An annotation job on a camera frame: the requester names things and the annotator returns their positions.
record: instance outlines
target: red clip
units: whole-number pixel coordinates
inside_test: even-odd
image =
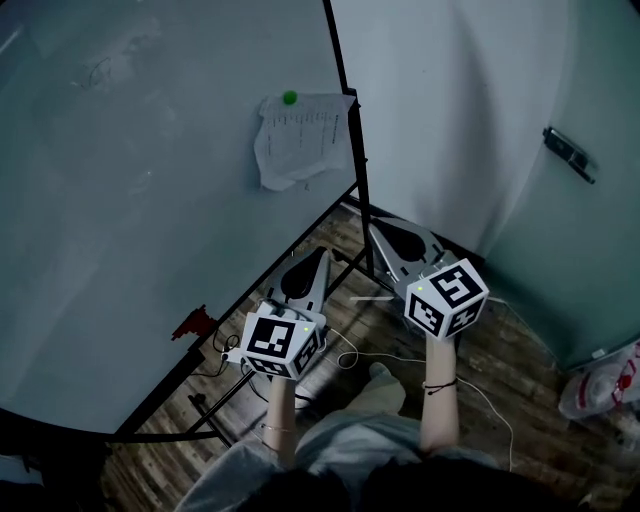
[[[216,321],[207,315],[206,306],[203,304],[198,309],[194,309],[186,320],[180,324],[180,327],[173,332],[171,341],[175,341],[190,332],[198,336],[206,336],[213,331],[215,325]]]

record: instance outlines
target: white wall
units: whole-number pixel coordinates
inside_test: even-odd
[[[486,254],[541,147],[569,0],[334,0],[371,201]]]

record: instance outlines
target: white cable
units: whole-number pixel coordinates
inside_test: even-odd
[[[340,354],[338,356],[338,359],[336,360],[336,366],[338,366],[338,368],[342,369],[342,370],[351,370],[351,368],[353,368],[355,365],[358,364],[358,357],[359,356],[377,356],[377,357],[391,357],[392,359],[396,359],[397,361],[403,361],[405,363],[425,363],[426,361],[422,361],[420,359],[404,359],[402,357],[397,357],[391,354],[382,354],[382,353],[377,353],[377,352],[360,352],[357,347],[351,343],[347,338],[345,338],[342,334],[340,334],[338,331],[336,331],[335,329],[331,329],[331,332],[336,333],[338,336],[340,336],[344,341],[346,341],[352,348],[353,350],[349,350],[347,352],[343,352],[342,354]],[[349,356],[355,354],[356,358],[353,361],[353,363],[349,366],[344,366],[341,362],[340,359],[342,359],[344,356]]]
[[[491,409],[493,410],[493,412],[495,413],[495,415],[500,418],[504,424],[509,428],[509,432],[511,432],[511,440],[509,441],[509,473],[511,473],[511,469],[513,468],[513,437],[514,437],[514,433],[513,433],[513,428],[511,428],[511,425],[509,424],[509,422],[507,420],[504,419],[504,416],[502,416],[502,414],[500,414],[498,411],[496,411],[496,408],[493,406],[493,404],[491,403],[491,400],[489,400],[487,398],[487,395],[485,395],[480,388],[478,388],[477,386],[474,386],[473,384],[471,384],[471,382],[467,382],[466,380],[458,377],[458,380],[460,382],[462,382],[463,384],[466,384],[467,386],[469,386],[470,388],[475,389],[478,393],[480,393],[480,396],[482,398],[484,398],[487,403],[489,404],[489,407],[491,407]]]
[[[371,353],[371,352],[360,352],[357,347],[351,343],[347,338],[345,338],[342,334],[340,334],[338,331],[336,331],[335,329],[330,329],[332,332],[336,333],[338,336],[340,336],[344,341],[346,341],[351,347],[353,347],[353,351],[348,351],[348,352],[343,352],[342,354],[340,354],[338,356],[338,359],[336,360],[336,362],[334,363],[331,359],[329,359],[328,357],[324,356],[324,358],[329,361],[332,365],[336,366],[337,368],[340,368],[341,370],[350,370],[351,368],[353,368],[356,364],[358,364],[358,356],[362,355],[362,356],[378,356],[378,357],[391,357],[393,359],[397,359],[398,361],[403,361],[403,362],[407,362],[407,363],[422,363],[425,364],[426,361],[422,360],[422,359],[403,359],[402,357],[396,357],[394,355],[391,354],[382,354],[382,353]],[[324,347],[322,347],[322,350],[318,350],[319,353],[322,353],[326,350],[327,348],[327,339],[325,338],[324,340]],[[351,355],[351,354],[355,354],[356,359],[353,362],[352,365],[350,366],[343,366],[340,363],[340,359],[346,355]],[[493,404],[491,403],[491,400],[489,400],[489,398],[487,398],[487,395],[485,395],[480,388],[478,388],[477,386],[474,386],[473,384],[471,384],[470,382],[467,382],[466,380],[464,380],[461,377],[458,377],[458,380],[460,382],[462,382],[463,384],[466,384],[467,386],[469,386],[470,388],[476,390],[478,393],[480,393],[480,396],[482,398],[484,398],[487,403],[489,404],[489,407],[491,407],[491,410],[495,413],[495,415],[500,418],[500,420],[502,420],[502,422],[509,428],[509,432],[511,433],[511,439],[509,440],[509,472],[511,472],[512,468],[513,468],[513,438],[515,436],[514,432],[513,432],[513,428],[511,427],[511,424],[504,419],[504,416],[502,416],[502,414],[500,414],[496,408],[493,406]]]

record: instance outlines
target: wooden floor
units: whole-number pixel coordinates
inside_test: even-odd
[[[354,256],[362,247],[360,220],[346,209],[335,211],[309,237],[304,247],[336,247]],[[343,264],[332,264],[335,277]],[[384,352],[404,358],[423,359],[424,342],[402,320],[402,303],[354,302],[353,296],[387,295],[377,285],[353,272],[333,293],[325,306],[328,325],[355,343],[361,352]],[[244,315],[261,297],[258,291],[220,327],[216,342],[241,334]],[[419,418],[420,384],[424,366],[390,358],[361,357],[352,370],[335,366],[339,354],[349,347],[335,334],[328,336],[326,359],[320,359],[300,382],[298,393],[313,397],[311,407],[298,412],[304,433],[325,414],[344,407],[367,382],[371,362],[386,364],[407,390],[401,414]],[[198,371],[215,373],[219,354],[208,342],[207,357]],[[347,364],[352,356],[342,359]],[[488,303],[481,319],[464,331],[459,351],[458,374],[481,388],[515,432],[514,471],[552,487],[567,498],[594,494],[594,508],[613,510],[640,480],[638,458],[615,442],[608,418],[578,424],[557,412],[559,392],[566,381],[554,367],[553,358],[534,340],[526,326],[503,304]],[[141,432],[184,432],[199,416],[187,399],[204,393],[213,404],[240,377],[229,367],[218,378],[190,377],[147,421]],[[253,379],[257,390],[268,395],[268,381]],[[459,386],[461,442],[491,454],[508,467],[509,431],[483,398],[467,386]],[[308,404],[300,401],[300,407]],[[233,439],[260,437],[266,404],[245,386],[216,416]],[[104,493],[113,510],[172,510],[198,477],[226,449],[218,440],[157,445],[114,445],[102,476]]]

